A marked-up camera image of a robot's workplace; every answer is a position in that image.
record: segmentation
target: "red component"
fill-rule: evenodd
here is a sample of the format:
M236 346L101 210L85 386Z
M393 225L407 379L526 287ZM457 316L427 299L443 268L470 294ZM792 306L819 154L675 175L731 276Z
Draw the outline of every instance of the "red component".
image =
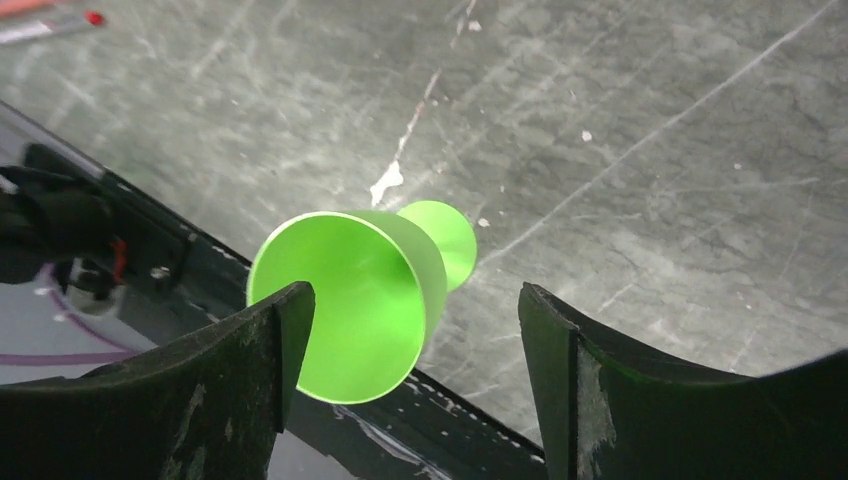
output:
M124 268L127 266L127 242L118 239L112 242L112 250L115 251L115 266L112 269L112 278L115 283L124 283Z
M91 10L85 12L85 19L88 20L88 23L94 25L95 27L99 27L106 23L106 18L98 12L93 12Z

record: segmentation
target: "purple line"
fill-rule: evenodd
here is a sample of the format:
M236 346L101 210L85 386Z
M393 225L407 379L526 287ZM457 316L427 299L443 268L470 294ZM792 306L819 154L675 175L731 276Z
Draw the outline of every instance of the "purple line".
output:
M45 280L49 279L53 273L53 268L52 264L45 265L36 278ZM66 355L10 355L0 353L0 365L13 367L92 365L120 362L139 353L92 330L91 327L86 325L82 319L79 318L79 316L70 310L67 303L65 303L62 297L56 292L56 290L53 289L54 285L52 285L52 282L46 281L45 283L48 283L46 286L50 287L50 299L66 319L92 338L96 338L106 345L121 351L107 353L74 353Z
M73 323L74 325L76 325L76 326L77 326L77 328L79 328L80 330L84 331L84 332L85 332L85 333L87 333L89 336L91 336L91 337L93 337L93 338L96 338L97 340L100 340L101 342L105 343L106 345L109 345L109 346L110 346L110 347L112 347L112 348L115 348L115 349L117 349L117 350L120 350L121 352L137 353L137 352L135 352L133 349L128 348L128 347L126 347L125 345L121 345L120 343L118 343L118 342L116 342L116 341L114 341L114 340L111 340L111 339L109 339L109 338L106 338L106 337L105 337L105 336L103 336L102 334L100 334L100 333L98 333L98 332L96 332L96 331L92 330L92 329L91 329L91 327L89 327L88 325L86 325L86 324L82 321L82 319L81 319L81 318L79 318L76 314L74 314L72 311L70 311L70 309L68 309L67 304L65 304L65 302L64 302L64 301L62 301L62 298L59 296L59 294L58 294L58 293L56 293L56 291L55 291L55 290L50 290L50 294L49 294L49 296L50 296L50 299L51 299L51 300L53 300L53 303L56 305L56 307L57 307L59 310L61 310L61 311L62 311L62 314L64 314L65 318L66 318L67 320L70 320L70 322L71 322L71 323Z
M53 367L114 363L132 357L132 353L74 353L70 355L8 355L0 353L0 365L9 367Z

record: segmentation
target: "white speck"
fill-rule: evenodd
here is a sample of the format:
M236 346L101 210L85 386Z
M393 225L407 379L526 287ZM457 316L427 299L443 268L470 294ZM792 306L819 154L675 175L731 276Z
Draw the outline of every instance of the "white speck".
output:
M221 247L215 247L215 246L213 246L213 247L212 247L212 250L215 250L216 252L220 253L220 254L221 254L221 256L222 256L222 257L224 257L224 258L226 258L227 260L235 260L235 259L236 259L236 257L234 257L234 256L230 255L229 253L227 253L227 251L226 251L226 250L224 250L224 249L223 249L223 248L221 248Z
M386 194L386 189L403 185L403 175L400 174L400 163L397 160L389 164L386 173L377 180L377 183L371 185L368 191L371 192L371 206L376 207L383 195Z

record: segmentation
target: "gray marble surface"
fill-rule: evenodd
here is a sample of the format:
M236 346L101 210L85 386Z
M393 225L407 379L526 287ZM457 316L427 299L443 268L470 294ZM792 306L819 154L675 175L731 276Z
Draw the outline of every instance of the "gray marble surface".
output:
M744 374L848 345L846 0L82 4L2 100L247 256L396 159L481 243L420 366L531 439L524 280Z

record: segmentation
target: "green plastic cup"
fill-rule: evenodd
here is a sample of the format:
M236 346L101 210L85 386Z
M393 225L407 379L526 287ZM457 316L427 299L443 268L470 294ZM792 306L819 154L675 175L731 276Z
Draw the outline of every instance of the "green plastic cup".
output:
M298 390L364 403L409 375L448 291L468 279L476 258L473 228L444 203L416 202L397 214L312 212L281 225L259 249L247 302L311 283L315 315Z

